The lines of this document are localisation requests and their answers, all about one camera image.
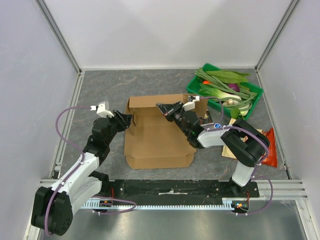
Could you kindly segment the brown cardboard box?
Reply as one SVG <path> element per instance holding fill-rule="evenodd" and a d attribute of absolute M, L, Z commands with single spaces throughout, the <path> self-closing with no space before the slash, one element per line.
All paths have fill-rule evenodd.
<path fill-rule="evenodd" d="M 186 93 L 129 97 L 125 113 L 133 118 L 125 131 L 124 156 L 132 169 L 186 168 L 192 163 L 197 150 L 156 106 L 187 101 Z"/>

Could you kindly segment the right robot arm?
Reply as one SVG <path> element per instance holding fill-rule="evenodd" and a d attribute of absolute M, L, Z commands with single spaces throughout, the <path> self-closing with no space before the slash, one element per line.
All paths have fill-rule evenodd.
<path fill-rule="evenodd" d="M 167 121 L 179 127 L 193 148 L 226 146 L 237 159 L 235 171 L 229 180 L 229 191 L 235 197 L 247 191 L 256 166 L 269 155 L 270 141 L 266 136 L 243 119 L 225 126 L 218 123 L 201 124 L 193 111 L 193 102 L 157 103 L 156 106 Z"/>

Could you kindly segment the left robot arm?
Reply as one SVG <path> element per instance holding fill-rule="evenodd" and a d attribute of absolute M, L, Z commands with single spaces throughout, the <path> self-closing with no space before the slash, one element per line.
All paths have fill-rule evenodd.
<path fill-rule="evenodd" d="M 131 114 L 113 110 L 93 122 L 91 135 L 75 164 L 51 186 L 36 191 L 32 226 L 44 230 L 47 236 L 62 236 L 85 202 L 94 195 L 104 197 L 109 193 L 109 177 L 96 169 L 107 158 L 116 134 L 128 129 L 132 118 Z"/>

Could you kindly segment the clear plastic water bottle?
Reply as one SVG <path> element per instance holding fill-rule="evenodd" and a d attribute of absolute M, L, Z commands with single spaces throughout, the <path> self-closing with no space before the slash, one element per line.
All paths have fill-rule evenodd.
<path fill-rule="evenodd" d="M 205 129 L 219 129 L 222 125 L 220 123 L 208 123 L 204 125 Z"/>

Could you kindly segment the white mushroom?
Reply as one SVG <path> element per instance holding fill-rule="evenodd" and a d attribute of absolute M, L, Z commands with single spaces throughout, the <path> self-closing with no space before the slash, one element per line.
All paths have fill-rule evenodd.
<path fill-rule="evenodd" d="M 228 99 L 227 101 L 223 102 L 223 105 L 224 106 L 234 106 L 239 103 L 240 102 L 238 100 Z"/>

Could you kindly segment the green plastic tray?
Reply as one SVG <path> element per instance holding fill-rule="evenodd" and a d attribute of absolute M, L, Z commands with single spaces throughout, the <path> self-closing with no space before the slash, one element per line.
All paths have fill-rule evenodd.
<path fill-rule="evenodd" d="M 249 73 L 222 70 L 210 63 L 195 71 L 186 90 L 190 94 L 208 97 L 208 105 L 224 114 L 247 120 L 253 113 L 264 90 L 249 82 Z"/>

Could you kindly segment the green leafy vegetables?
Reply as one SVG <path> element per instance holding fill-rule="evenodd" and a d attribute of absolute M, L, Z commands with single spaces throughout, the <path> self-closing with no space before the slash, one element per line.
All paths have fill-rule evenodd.
<path fill-rule="evenodd" d="M 221 82 L 226 84 L 247 83 L 249 81 L 247 77 L 251 75 L 250 73 L 240 73 L 228 70 L 209 70 L 205 73 L 209 76 L 216 77 Z"/>

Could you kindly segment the red onion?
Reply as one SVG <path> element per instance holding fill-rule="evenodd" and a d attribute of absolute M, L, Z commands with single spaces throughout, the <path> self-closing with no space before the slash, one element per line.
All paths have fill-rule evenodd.
<path fill-rule="evenodd" d="M 236 83 L 229 83 L 228 87 L 235 92 L 240 92 L 240 87 Z"/>

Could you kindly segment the beige paper bag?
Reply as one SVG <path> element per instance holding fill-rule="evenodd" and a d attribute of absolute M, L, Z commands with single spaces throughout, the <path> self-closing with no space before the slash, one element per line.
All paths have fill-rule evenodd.
<path fill-rule="evenodd" d="M 236 121 L 236 119 L 231 118 L 231 120 L 229 121 L 229 124 L 231 125 L 231 124 L 235 123 L 235 121 Z M 261 134 L 264 134 L 264 132 L 263 132 L 262 129 L 257 129 L 257 128 L 256 128 L 256 130 L 257 130 L 258 132 L 260 132 Z M 240 139 L 241 139 L 243 142 L 246 142 L 247 139 L 248 139 L 248 137 L 245 136 L 245 137 L 241 137 Z M 221 154 L 221 156 L 222 156 L 222 157 L 226 157 L 226 158 L 231 158 L 231 159 L 237 159 L 236 156 L 232 153 L 232 151 L 231 151 L 226 145 L 223 146 L 223 148 L 222 148 L 222 154 Z"/>

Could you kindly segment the green long beans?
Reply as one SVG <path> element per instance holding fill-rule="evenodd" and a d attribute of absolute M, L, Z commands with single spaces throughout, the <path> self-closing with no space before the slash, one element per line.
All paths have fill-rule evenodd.
<path fill-rule="evenodd" d="M 253 101 L 258 96 L 257 93 L 251 91 L 248 87 L 245 87 L 242 85 L 243 83 L 246 83 L 246 82 L 236 83 L 240 88 L 240 92 L 236 92 L 228 87 L 229 83 L 221 82 L 218 78 L 207 75 L 205 72 L 206 71 L 202 68 L 199 68 L 195 71 L 195 75 L 201 80 L 200 89 L 201 89 L 201 85 L 203 85 L 202 82 L 207 80 L 211 82 L 211 84 L 208 84 L 208 86 L 215 87 L 217 89 L 220 89 L 222 91 L 225 91 L 231 94 L 239 95 L 244 100 L 248 100 L 248 101 L 251 100 L 251 105 L 253 104 Z M 206 97 L 210 97 L 213 100 L 216 98 L 214 96 L 206 96 Z"/>

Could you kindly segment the red chip bag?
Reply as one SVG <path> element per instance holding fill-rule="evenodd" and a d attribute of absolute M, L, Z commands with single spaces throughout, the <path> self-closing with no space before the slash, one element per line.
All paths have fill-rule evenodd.
<path fill-rule="evenodd" d="M 261 163 L 270 167 L 278 167 L 278 158 L 277 158 L 277 148 L 276 148 L 276 138 L 274 128 L 272 127 L 267 132 L 262 132 L 262 134 L 269 140 L 269 154 Z"/>

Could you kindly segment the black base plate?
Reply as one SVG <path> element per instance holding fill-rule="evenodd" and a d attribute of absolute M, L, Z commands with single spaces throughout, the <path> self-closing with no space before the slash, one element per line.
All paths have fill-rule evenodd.
<path fill-rule="evenodd" d="M 99 196 L 138 202 L 147 200 L 176 201 L 210 198 L 217 202 L 223 198 L 258 198 L 256 182 L 250 181 L 245 187 L 238 187 L 229 181 L 219 180 L 141 180 L 116 179 L 102 184 Z"/>

